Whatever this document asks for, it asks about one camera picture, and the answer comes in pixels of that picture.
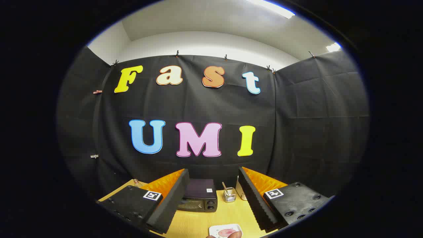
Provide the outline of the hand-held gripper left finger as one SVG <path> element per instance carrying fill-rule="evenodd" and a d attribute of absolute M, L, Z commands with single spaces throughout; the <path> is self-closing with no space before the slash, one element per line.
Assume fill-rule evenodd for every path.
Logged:
<path fill-rule="evenodd" d="M 141 231 L 168 232 L 189 184 L 189 170 L 180 169 L 138 187 L 135 182 L 98 200 L 109 214 Z"/>

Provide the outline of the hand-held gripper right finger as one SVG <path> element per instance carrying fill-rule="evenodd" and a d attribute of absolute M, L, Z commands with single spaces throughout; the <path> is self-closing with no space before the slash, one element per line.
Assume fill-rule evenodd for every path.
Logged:
<path fill-rule="evenodd" d="M 259 228 L 266 232 L 297 223 L 331 200 L 301 182 L 286 184 L 243 166 L 238 181 Z"/>

